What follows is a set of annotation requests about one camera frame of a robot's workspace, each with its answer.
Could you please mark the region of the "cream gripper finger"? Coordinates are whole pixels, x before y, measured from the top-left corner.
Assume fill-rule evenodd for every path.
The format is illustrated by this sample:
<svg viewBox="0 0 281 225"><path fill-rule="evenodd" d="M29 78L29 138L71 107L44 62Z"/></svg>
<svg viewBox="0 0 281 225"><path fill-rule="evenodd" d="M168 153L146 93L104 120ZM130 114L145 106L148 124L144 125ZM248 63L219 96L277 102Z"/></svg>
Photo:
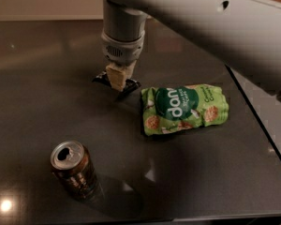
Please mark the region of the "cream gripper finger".
<svg viewBox="0 0 281 225"><path fill-rule="evenodd" d="M131 79L133 76L134 68L137 64L137 61L133 61L127 65L124 65L124 73L126 79Z"/></svg>
<svg viewBox="0 0 281 225"><path fill-rule="evenodd" d="M111 88L122 92L126 86L126 68L115 63L110 63L106 66L106 73Z"/></svg>

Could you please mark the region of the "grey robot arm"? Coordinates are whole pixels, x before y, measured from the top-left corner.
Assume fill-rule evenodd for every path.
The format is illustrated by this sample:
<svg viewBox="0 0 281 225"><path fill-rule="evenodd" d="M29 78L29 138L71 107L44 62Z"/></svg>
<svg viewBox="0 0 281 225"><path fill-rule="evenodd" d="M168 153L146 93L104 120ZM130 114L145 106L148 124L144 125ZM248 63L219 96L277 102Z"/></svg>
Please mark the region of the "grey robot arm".
<svg viewBox="0 0 281 225"><path fill-rule="evenodd" d="M151 16L281 101L281 3L271 0L103 0L103 52L140 56Z"/></svg>

